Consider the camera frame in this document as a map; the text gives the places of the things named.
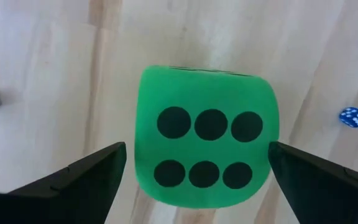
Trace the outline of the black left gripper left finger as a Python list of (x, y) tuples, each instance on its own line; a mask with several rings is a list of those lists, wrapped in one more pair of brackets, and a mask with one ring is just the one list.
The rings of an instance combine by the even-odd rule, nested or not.
[(0, 223), (104, 223), (126, 159), (125, 143), (117, 142), (46, 177), (0, 193)]

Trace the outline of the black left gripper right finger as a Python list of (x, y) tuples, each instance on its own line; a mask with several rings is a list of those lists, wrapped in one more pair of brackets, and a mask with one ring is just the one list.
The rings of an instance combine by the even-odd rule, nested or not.
[(358, 172), (271, 142), (268, 160), (300, 223), (358, 224)]

